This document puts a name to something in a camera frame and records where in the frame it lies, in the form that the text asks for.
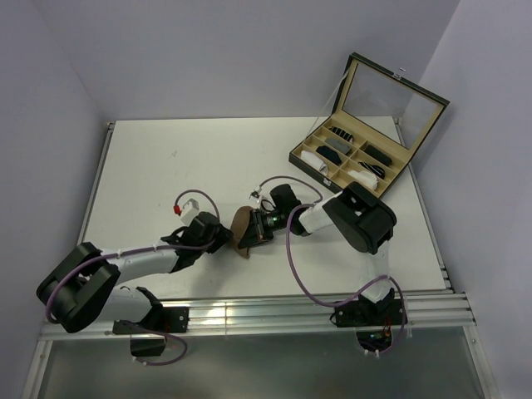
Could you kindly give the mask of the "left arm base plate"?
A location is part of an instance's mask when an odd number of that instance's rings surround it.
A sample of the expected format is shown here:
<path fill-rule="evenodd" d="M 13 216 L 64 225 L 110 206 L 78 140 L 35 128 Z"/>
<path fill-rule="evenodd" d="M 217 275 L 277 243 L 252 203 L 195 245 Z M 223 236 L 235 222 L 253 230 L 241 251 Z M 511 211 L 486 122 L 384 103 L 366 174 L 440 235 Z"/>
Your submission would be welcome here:
<path fill-rule="evenodd" d="M 138 323 L 114 322 L 112 332 L 115 335 L 137 334 L 143 330 L 150 330 L 150 333 L 185 333 L 189 319 L 188 307 L 161 307 L 150 310 Z"/>

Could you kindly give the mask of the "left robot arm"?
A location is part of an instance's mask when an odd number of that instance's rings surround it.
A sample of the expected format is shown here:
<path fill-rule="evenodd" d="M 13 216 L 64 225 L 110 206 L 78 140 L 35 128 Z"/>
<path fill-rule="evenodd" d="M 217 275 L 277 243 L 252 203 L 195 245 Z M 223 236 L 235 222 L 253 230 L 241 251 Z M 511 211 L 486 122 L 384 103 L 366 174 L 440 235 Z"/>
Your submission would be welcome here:
<path fill-rule="evenodd" d="M 126 250 L 103 250 L 78 244 L 37 287 L 50 323 L 78 333 L 95 321 L 132 323 L 143 332 L 168 323 L 161 301 L 134 279 L 176 273 L 203 254 L 213 254 L 233 237 L 219 219 L 198 213 L 189 224 L 155 244 Z"/>

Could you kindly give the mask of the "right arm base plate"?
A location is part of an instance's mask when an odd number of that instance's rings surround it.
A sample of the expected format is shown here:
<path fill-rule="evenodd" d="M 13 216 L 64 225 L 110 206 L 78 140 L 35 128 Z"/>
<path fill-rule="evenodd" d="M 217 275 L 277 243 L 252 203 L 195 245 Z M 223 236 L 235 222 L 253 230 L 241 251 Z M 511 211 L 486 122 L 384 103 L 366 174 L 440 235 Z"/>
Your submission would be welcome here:
<path fill-rule="evenodd" d="M 338 328 L 401 326 L 405 313 L 399 299 L 372 303 L 364 297 L 335 307 L 329 320 Z"/>

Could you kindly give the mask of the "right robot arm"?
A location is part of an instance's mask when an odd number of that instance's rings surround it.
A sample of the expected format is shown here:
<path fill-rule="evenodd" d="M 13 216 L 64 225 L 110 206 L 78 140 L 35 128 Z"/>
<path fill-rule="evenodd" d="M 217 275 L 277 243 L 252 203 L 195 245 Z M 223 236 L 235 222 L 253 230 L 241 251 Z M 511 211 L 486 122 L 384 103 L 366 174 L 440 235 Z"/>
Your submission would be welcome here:
<path fill-rule="evenodd" d="M 362 286 L 355 295 L 361 317 L 367 323 L 379 323 L 399 291 L 389 277 L 389 242 L 397 224 L 394 212 L 357 182 L 329 199 L 319 195 L 309 205 L 297 198 L 289 184 L 276 186 L 269 196 L 270 209 L 243 206 L 236 211 L 230 227 L 234 251 L 247 258 L 252 247 L 272 241 L 279 230 L 307 237 L 333 226 L 362 257 Z"/>

